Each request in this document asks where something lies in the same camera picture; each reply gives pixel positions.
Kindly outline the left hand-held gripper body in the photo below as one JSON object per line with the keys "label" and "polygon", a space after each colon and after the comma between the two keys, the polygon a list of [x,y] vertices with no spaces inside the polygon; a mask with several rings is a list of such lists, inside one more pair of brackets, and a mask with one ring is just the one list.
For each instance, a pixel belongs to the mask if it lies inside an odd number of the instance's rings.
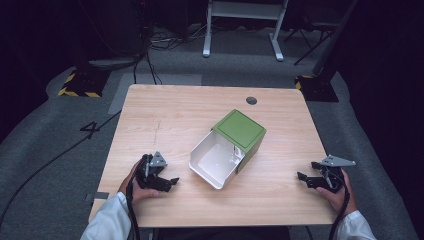
{"label": "left hand-held gripper body", "polygon": [[141,188],[155,189],[155,180],[161,178],[160,176],[155,176],[155,168],[161,166],[166,167],[167,162],[159,152],[155,154],[144,154],[135,171],[138,185]]}

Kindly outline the grey tape strip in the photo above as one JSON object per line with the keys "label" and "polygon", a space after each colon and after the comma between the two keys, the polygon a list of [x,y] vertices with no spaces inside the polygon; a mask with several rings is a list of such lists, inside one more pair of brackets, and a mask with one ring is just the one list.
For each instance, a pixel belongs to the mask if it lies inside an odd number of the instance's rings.
{"label": "grey tape strip", "polygon": [[95,192],[95,193],[89,193],[85,196],[84,200],[86,202],[93,203],[95,199],[107,199],[109,197],[108,192]]}

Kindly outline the person's right hand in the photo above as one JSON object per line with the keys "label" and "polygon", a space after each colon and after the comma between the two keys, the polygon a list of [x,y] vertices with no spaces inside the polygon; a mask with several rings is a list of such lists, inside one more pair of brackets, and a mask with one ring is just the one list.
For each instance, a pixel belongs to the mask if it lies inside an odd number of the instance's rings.
{"label": "person's right hand", "polygon": [[342,173],[346,186],[340,189],[337,193],[332,193],[322,187],[317,187],[316,191],[330,203],[330,205],[337,213],[339,213],[344,205],[346,205],[343,216],[347,216],[350,213],[355,212],[358,207],[355,194],[350,183],[349,175],[344,169],[342,169]]}

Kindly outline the green drawer box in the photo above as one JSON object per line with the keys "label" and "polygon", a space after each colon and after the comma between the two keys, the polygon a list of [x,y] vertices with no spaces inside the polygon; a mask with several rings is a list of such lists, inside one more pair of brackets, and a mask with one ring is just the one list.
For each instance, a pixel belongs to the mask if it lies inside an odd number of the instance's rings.
{"label": "green drawer box", "polygon": [[240,173],[258,151],[267,130],[237,109],[230,111],[212,127],[233,145],[233,152],[240,159],[236,173]]}

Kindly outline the grey metal stand pole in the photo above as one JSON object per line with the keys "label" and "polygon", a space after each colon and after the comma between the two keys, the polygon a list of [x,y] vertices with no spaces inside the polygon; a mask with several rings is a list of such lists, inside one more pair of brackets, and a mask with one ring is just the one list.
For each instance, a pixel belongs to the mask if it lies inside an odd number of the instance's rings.
{"label": "grey metal stand pole", "polygon": [[322,70],[324,69],[324,66],[329,59],[330,53],[333,50],[334,46],[336,45],[337,40],[339,39],[339,36],[341,32],[343,31],[344,27],[346,26],[355,6],[357,5],[358,0],[351,0],[351,3],[349,7],[347,8],[345,14],[343,15],[341,19],[340,25],[337,27],[337,29],[333,32],[333,35],[330,38],[330,42],[325,47],[324,51],[322,52],[320,58],[316,62],[314,68],[312,69],[312,73],[315,76],[318,76],[321,74]]}

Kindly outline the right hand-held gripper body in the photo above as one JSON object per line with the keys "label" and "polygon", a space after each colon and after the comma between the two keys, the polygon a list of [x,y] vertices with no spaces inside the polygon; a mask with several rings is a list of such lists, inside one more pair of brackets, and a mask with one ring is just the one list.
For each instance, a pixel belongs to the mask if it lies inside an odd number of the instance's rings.
{"label": "right hand-held gripper body", "polygon": [[341,157],[328,155],[318,163],[318,170],[327,183],[326,189],[337,193],[344,185],[342,167],[355,166],[356,162]]}

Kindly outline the black yellow striped stand base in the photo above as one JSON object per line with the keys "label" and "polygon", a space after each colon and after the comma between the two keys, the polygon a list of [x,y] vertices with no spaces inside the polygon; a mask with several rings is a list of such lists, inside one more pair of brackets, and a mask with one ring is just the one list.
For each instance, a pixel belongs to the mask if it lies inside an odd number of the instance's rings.
{"label": "black yellow striped stand base", "polygon": [[58,92],[59,96],[91,97],[103,96],[103,89],[110,76],[110,71],[93,70],[83,73],[74,69]]}
{"label": "black yellow striped stand base", "polygon": [[294,84],[306,101],[338,102],[332,85],[318,76],[298,75],[294,78]]}

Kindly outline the white desk frame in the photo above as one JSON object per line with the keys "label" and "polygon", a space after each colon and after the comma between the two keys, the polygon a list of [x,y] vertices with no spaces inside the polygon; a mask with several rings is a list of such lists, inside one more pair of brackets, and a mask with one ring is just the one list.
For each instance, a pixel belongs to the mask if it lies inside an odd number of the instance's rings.
{"label": "white desk frame", "polygon": [[204,38],[202,55],[207,58],[211,54],[213,17],[275,20],[276,25],[274,31],[269,34],[269,39],[276,60],[283,61],[284,55],[278,43],[278,36],[287,10],[288,1],[289,0],[282,0],[280,4],[262,4],[209,0],[206,14],[206,35]]}

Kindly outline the black tape floor mark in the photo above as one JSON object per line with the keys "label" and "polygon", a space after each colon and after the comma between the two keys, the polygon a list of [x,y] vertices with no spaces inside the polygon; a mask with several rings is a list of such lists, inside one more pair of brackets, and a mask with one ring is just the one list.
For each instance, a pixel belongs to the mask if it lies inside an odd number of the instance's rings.
{"label": "black tape floor mark", "polygon": [[83,126],[80,128],[80,130],[82,132],[86,132],[87,133],[87,138],[91,139],[92,136],[99,131],[99,129],[97,128],[97,123],[92,121],[89,124]]}

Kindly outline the white drawer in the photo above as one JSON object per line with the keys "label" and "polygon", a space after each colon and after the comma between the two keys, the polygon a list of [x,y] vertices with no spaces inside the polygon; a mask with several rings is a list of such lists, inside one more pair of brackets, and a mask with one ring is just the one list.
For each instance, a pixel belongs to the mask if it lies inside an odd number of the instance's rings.
{"label": "white drawer", "polygon": [[189,166],[213,188],[221,190],[244,157],[239,147],[211,130],[192,150]]}

